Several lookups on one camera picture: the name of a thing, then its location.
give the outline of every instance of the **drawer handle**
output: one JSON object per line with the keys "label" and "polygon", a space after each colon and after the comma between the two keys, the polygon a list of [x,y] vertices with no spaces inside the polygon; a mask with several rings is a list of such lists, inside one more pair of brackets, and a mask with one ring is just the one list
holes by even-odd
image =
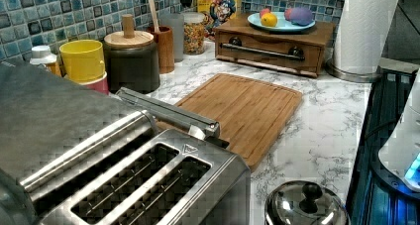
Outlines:
{"label": "drawer handle", "polygon": [[240,51],[253,53],[253,54],[262,54],[266,56],[276,56],[276,57],[288,58],[288,59],[293,59],[293,60],[301,60],[301,61],[305,60],[305,55],[303,54],[303,50],[298,47],[291,48],[288,51],[288,54],[286,55],[286,54],[280,54],[280,53],[275,53],[275,52],[270,52],[270,51],[242,47],[242,41],[237,37],[231,38],[229,40],[229,44],[220,44],[220,47],[226,48],[226,49],[240,50]]}

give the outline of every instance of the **yellow container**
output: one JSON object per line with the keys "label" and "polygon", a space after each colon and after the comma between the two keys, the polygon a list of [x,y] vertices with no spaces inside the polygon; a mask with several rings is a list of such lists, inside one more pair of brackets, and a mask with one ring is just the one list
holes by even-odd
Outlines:
{"label": "yellow container", "polygon": [[59,48],[68,78],[85,82],[101,78],[105,73],[102,43],[95,40],[79,40]]}

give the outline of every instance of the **orange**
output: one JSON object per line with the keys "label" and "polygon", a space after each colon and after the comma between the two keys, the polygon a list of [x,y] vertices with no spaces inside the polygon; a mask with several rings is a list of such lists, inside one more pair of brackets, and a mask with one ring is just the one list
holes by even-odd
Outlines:
{"label": "orange", "polygon": [[277,16],[275,16],[273,13],[263,14],[261,22],[263,26],[275,27],[275,25],[277,24]]}

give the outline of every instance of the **marble countertop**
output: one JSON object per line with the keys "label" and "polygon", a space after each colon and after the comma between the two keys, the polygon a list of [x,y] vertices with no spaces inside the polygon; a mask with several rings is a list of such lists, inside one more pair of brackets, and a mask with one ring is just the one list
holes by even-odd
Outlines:
{"label": "marble countertop", "polygon": [[160,76],[150,97],[174,104],[217,73],[282,85],[303,93],[301,104],[251,178],[251,223],[263,224],[266,197],[281,184],[317,182],[343,201],[350,186],[370,84],[352,83],[325,71],[314,79],[215,59],[214,43],[205,53],[184,56],[175,70]]}

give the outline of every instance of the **wooden cutting board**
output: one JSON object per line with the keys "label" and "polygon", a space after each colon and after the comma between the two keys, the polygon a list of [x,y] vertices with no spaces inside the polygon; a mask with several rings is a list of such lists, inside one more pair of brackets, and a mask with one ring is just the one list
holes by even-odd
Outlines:
{"label": "wooden cutting board", "polygon": [[216,74],[176,105],[220,123],[227,150],[241,155],[254,171],[302,99],[280,85]]}

